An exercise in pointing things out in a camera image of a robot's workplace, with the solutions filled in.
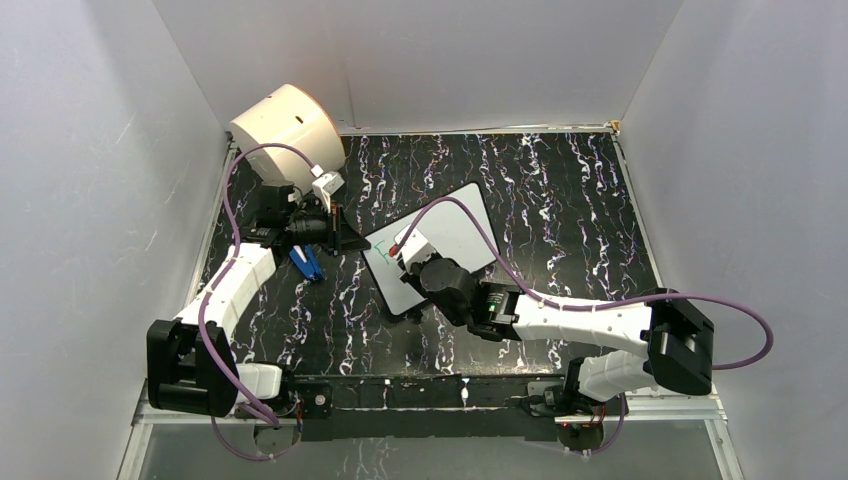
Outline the small white whiteboard black frame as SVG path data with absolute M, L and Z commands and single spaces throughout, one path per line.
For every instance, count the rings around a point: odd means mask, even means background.
M 448 195 L 465 205 L 483 231 L 479 232 L 472 219 L 452 202 L 443 202 L 433 207 L 417 225 L 417 230 L 440 255 L 453 259 L 471 273 L 479 273 L 496 261 L 486 244 L 497 245 L 481 186 L 469 182 Z M 419 209 L 414 209 L 396 216 L 365 236 L 371 248 L 363 252 L 363 257 L 385 307 L 392 316 L 403 315 L 424 302 L 422 296 L 400 280 L 402 269 L 397 260 L 389 255 L 395 240 L 402 237 L 402 231 L 419 212 Z

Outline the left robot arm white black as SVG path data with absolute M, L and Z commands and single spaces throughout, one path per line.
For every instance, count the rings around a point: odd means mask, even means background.
M 309 193 L 294 185 L 263 185 L 258 206 L 234 230 L 234 243 L 217 272 L 171 320 L 146 334 L 147 389 L 152 407 L 223 418 L 242 407 L 258 419 L 294 411 L 297 387 L 281 367 L 238 363 L 230 342 L 262 286 L 287 260 L 318 267 L 311 249 L 332 256 L 369 249 L 339 202 L 343 180 L 325 174 Z

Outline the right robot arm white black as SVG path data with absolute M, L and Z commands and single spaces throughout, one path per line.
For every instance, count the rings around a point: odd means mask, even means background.
M 623 307 L 590 301 L 566 308 L 558 297 L 481 282 L 447 258 L 408 267 L 400 280 L 451 324 L 484 340 L 565 340 L 609 348 L 605 355 L 569 363 L 562 394 L 577 414 L 641 388 L 690 396 L 712 391 L 714 325 L 685 299 L 660 296 Z

